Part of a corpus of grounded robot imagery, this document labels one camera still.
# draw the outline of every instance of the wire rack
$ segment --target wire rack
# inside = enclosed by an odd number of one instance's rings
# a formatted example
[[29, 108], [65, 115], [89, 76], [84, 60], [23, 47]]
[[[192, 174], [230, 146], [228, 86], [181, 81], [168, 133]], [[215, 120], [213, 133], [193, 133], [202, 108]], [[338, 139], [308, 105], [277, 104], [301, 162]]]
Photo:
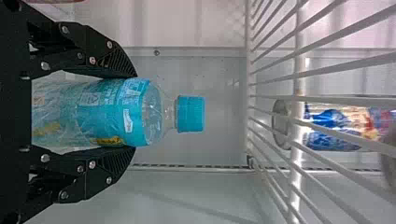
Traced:
[[[321, 10], [315, 12], [312, 16], [307, 17], [307, 5], [313, 1], [298, 0], [295, 5], [285, 9], [289, 1], [280, 0], [247, 0], [246, 1], [246, 51], [247, 51], [247, 92], [246, 92], [246, 146], [247, 153], [253, 157], [252, 166], [258, 177], [262, 180], [267, 193], [273, 199], [280, 214], [285, 218], [287, 223], [308, 223], [306, 217], [300, 212], [300, 203], [304, 203], [321, 223], [333, 223], [325, 215], [320, 204], [314, 203], [302, 189], [302, 177], [318, 188], [321, 193], [327, 196], [338, 208], [350, 216], [357, 223], [373, 223], [370, 217], [363, 214], [345, 199], [337, 195], [322, 183], [315, 175], [308, 172], [302, 166], [303, 155], [309, 155], [316, 161], [329, 167], [338, 175], [355, 182], [360, 188], [368, 189], [374, 195], [390, 204], [396, 205], [396, 195], [387, 187], [381, 186], [372, 180], [366, 178], [364, 174], [356, 170], [343, 166], [340, 162], [332, 160], [326, 154], [319, 153], [302, 144], [303, 127], [326, 133], [333, 137], [344, 139], [360, 147], [370, 148], [372, 151], [396, 158], [396, 148], [390, 145], [361, 138], [355, 135], [341, 133], [329, 128], [318, 126], [316, 124], [303, 121], [304, 102], [354, 105], [354, 106], [376, 106], [376, 107], [396, 107], [396, 100], [392, 97], [358, 97], [358, 96], [334, 96], [334, 95], [312, 95], [307, 92], [306, 78], [324, 76], [326, 79], [332, 79], [330, 74], [336, 74], [345, 71], [351, 71], [361, 68], [368, 68], [383, 64], [394, 63], [396, 53], [385, 51], [374, 56], [361, 58], [358, 60], [348, 61], [346, 63], [336, 63], [330, 66], [323, 66], [317, 69], [307, 70], [307, 55], [313, 55], [315, 50], [331, 45], [334, 41], [344, 37], [359, 33], [366, 28], [372, 27], [381, 21], [389, 20], [390, 16], [396, 12], [396, 5], [382, 8], [368, 17], [355, 21], [348, 26], [334, 31], [332, 34], [325, 35], [311, 43], [306, 44], [303, 32], [312, 27], [317, 28], [322, 18], [340, 9], [348, 2], [347, 0], [334, 1], [316, 1], [315, 4], [322, 4]], [[283, 30], [284, 27], [293, 26], [288, 32]], [[276, 57], [269, 63], [262, 63], [265, 57], [284, 47], [285, 43], [293, 41], [289, 50], [281, 57]], [[289, 74], [283, 76], [270, 77], [270, 70], [282, 63], [293, 61], [293, 69]], [[291, 94], [271, 94], [261, 93], [259, 87], [268, 87], [280, 82], [292, 82]], [[292, 102], [290, 116], [274, 113], [272, 111], [260, 108], [257, 104], [259, 99], [284, 100]], [[262, 119], [257, 118], [257, 114], [283, 119], [292, 124], [290, 135], [275, 130], [266, 124]], [[267, 133], [278, 134], [285, 137], [285, 140], [291, 145], [290, 153], [285, 153], [273, 143], [270, 135]], [[286, 163], [290, 169], [280, 167], [278, 159], [282, 164]], [[272, 167], [272, 169], [262, 169], [263, 167]], [[286, 183], [286, 189], [280, 186]]]

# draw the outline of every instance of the turquoise label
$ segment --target turquoise label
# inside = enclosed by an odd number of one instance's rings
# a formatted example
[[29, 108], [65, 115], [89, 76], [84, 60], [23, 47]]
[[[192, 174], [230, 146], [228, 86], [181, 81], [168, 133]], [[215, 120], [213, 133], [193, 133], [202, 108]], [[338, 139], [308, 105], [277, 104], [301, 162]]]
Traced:
[[142, 103], [149, 80], [106, 79], [88, 86], [78, 103], [78, 126], [101, 146], [146, 146]]

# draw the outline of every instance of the bottle neck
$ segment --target bottle neck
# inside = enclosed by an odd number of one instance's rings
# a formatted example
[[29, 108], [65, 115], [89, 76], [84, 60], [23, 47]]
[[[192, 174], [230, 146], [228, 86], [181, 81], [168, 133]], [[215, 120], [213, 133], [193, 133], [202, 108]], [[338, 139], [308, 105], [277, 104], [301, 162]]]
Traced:
[[163, 104], [163, 126], [166, 131], [177, 129], [177, 99], [166, 99]]

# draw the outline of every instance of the blue bottle cap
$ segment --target blue bottle cap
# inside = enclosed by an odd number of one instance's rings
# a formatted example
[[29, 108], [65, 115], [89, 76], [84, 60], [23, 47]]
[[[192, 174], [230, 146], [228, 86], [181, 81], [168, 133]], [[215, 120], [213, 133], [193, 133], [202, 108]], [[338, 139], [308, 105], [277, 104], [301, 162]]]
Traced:
[[179, 95], [177, 98], [177, 131], [201, 132], [205, 128], [205, 98]]

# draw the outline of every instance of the clear plastic bottle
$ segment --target clear plastic bottle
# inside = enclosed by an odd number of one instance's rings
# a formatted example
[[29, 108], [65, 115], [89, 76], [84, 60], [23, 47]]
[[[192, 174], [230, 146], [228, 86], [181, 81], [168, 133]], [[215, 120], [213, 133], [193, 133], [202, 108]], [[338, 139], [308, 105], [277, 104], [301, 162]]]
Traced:
[[143, 147], [171, 129], [205, 128], [203, 97], [172, 99], [143, 78], [41, 83], [33, 99], [33, 143], [42, 147]]

